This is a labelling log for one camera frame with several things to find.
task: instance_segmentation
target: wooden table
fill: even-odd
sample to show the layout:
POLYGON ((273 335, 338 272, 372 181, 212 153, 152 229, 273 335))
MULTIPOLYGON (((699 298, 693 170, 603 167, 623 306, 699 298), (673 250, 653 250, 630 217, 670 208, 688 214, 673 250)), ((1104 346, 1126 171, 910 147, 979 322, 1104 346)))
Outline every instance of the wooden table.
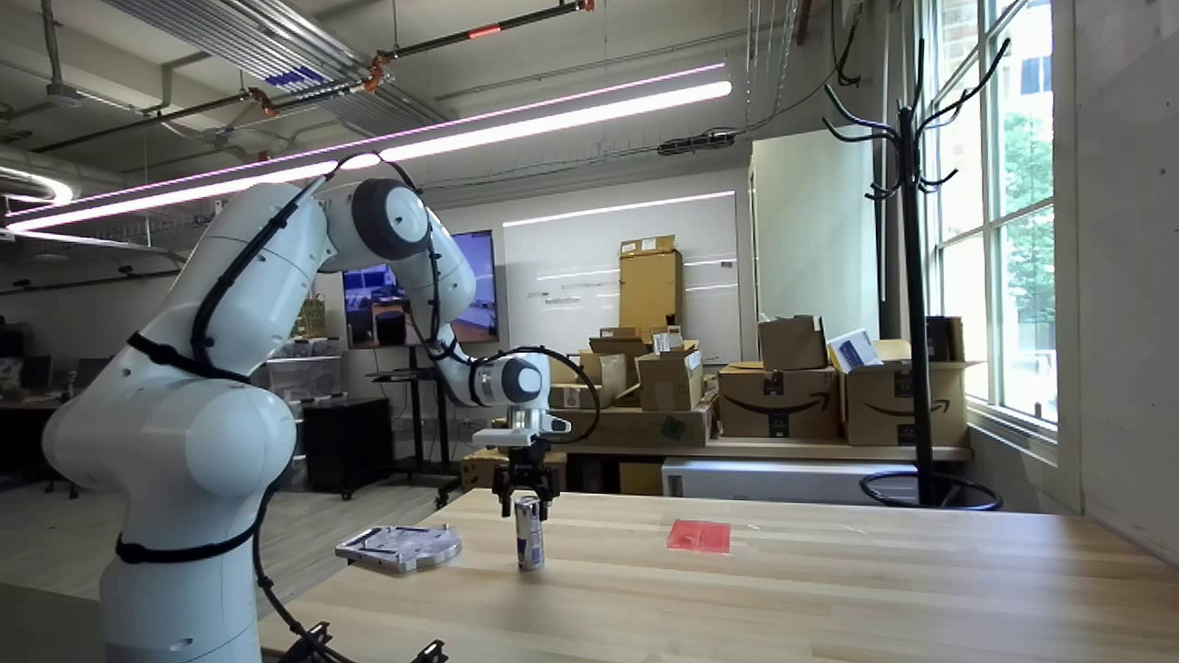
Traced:
MULTIPOLYGON (((429 523, 465 537, 437 572, 346 568, 292 605, 357 663, 788 663, 788 660, 1179 660, 1179 572, 1081 514, 906 512, 565 494, 548 568, 519 574, 485 491, 429 523), (728 553, 673 553, 673 518, 728 553)), ((292 634, 263 622, 269 647, 292 634)))

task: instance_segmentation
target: ceiling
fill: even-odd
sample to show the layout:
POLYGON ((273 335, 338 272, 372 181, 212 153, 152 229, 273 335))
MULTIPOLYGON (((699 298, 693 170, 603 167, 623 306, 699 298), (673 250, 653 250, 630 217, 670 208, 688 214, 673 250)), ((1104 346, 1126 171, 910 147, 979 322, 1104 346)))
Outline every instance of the ceiling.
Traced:
MULTIPOLYGON (((640 73, 728 61, 734 97, 658 117, 413 160, 458 205, 537 178, 623 178, 658 144, 734 133, 738 149, 820 103, 852 0, 0 0, 0 167, 80 192, 399 133, 640 73), (497 35, 432 43, 476 25, 497 35)), ((185 252, 210 205, 61 233, 185 252)), ((110 250, 0 241, 2 261, 110 250)))

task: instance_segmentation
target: fluorescent light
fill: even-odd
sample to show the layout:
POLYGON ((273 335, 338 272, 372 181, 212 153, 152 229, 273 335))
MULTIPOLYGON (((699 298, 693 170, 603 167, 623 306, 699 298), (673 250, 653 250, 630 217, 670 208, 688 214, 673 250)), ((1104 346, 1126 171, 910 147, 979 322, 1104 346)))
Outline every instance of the fluorescent light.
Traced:
POLYGON ((0 171, 10 171, 20 181, 33 181, 40 184, 53 200, 53 205, 67 205, 76 200, 76 192, 67 184, 67 181, 55 181, 55 178, 45 178, 45 171, 28 171, 28 170, 10 170, 10 167, 0 167, 0 171))
POLYGON ((10 233, 40 233, 40 229, 55 229, 55 223, 80 223, 80 221, 101 221, 101 217, 136 214, 136 208, 219 200, 219 196, 254 186, 263 181, 309 181, 309 178, 332 171, 335 160, 341 160, 341 170, 372 170, 372 167, 378 167, 378 157, 382 160, 413 160, 413 157, 429 157, 429 153, 472 149, 472 147, 485 147, 485 144, 565 133, 573 126, 602 126, 602 122, 618 122, 618 117, 634 117, 634 115, 657 115, 657 111, 670 111, 670 108, 684 108, 684 103, 720 98, 728 93, 734 93, 734 83, 725 81, 725 66, 697 66, 697 68, 627 81, 627 83, 593 89, 593 93, 580 93, 580 97, 561 97, 561 98, 544 98, 544 103, 527 103, 527 108, 513 108, 513 111, 437 122, 437 126, 424 126, 424 130, 408 130, 408 133, 387 133, 387 137, 335 144, 335 147, 303 149, 303 153, 284 153, 284 157, 269 157, 269 160, 210 170, 210 171, 158 181, 158 184, 144 184, 144 186, 87 196, 74 205, 45 205, 45 208, 10 214, 9 229, 10 233))
POLYGON ((158 246, 123 241, 123 238, 104 238, 104 234, 61 234, 61 233, 21 233, 21 229, 16 229, 10 234, 45 238, 45 241, 76 241, 76 246, 158 250, 158 246))
POLYGON ((503 229, 561 223, 561 221, 573 221, 573 217, 603 217, 603 214, 623 214, 623 208, 688 205, 688 203, 706 203, 706 200, 734 200, 734 192, 699 192, 699 196, 637 200, 637 203, 591 205, 591 208, 569 208, 569 214, 544 214, 544 217, 513 217, 513 221, 503 221, 503 229))

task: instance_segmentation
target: white robotic arm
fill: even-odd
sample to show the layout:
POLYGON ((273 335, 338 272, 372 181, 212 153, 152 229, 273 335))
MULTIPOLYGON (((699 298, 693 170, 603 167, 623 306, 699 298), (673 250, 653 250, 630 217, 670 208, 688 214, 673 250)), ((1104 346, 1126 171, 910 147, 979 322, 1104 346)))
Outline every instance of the white robotic arm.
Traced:
POLYGON ((292 408, 252 370, 286 337, 319 266, 392 261, 458 401, 510 403, 530 444, 548 418, 548 356, 469 356, 447 321, 472 298, 452 234, 399 181, 265 184, 210 221, 162 310, 45 429, 74 481, 126 496, 119 561, 101 584, 108 656, 254 663, 252 546, 265 491, 293 450, 292 408))

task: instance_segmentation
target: cardboard box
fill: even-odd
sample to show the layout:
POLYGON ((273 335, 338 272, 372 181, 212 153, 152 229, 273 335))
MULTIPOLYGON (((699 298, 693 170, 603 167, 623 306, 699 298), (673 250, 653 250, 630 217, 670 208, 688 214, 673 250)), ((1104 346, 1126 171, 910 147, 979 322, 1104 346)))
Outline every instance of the cardboard box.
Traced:
MULTIPOLYGON (((963 444, 966 438, 966 370, 963 361, 930 365, 930 438, 963 444)), ((844 376, 844 428, 856 444, 915 444, 915 379, 910 365, 874 365, 844 376)))
POLYGON ((602 326, 602 335, 591 337, 591 348, 593 352, 623 352, 627 386, 630 386, 630 384, 637 384, 634 356, 650 352, 653 346, 646 337, 637 337, 634 326, 602 326))
POLYGON ((548 386, 548 408, 607 408, 616 401, 613 390, 603 390, 602 384, 551 384, 548 386))
POLYGON ((591 429, 591 438, 581 438, 593 418, 591 408, 551 408, 551 416, 570 418, 569 440, 670 444, 670 450, 711 440, 711 403, 680 408, 680 413, 602 408, 602 418, 591 429))
POLYGON ((637 401, 650 413, 699 403, 702 361, 699 348, 646 352, 637 365, 637 401))
POLYGON ((839 370, 761 370, 758 365, 725 365, 720 370, 720 416, 725 438, 844 438, 839 370))
MULTIPOLYGON (((627 390, 627 352, 569 352, 591 384, 602 384, 602 390, 627 390)), ((573 369, 548 356, 548 384, 581 384, 573 369)))
POLYGON ((758 322, 767 370, 826 369, 826 335, 817 316, 779 316, 758 322))
POLYGON ((684 321, 680 306, 684 275, 673 234, 623 238, 618 246, 618 322, 634 326, 637 337, 684 321))

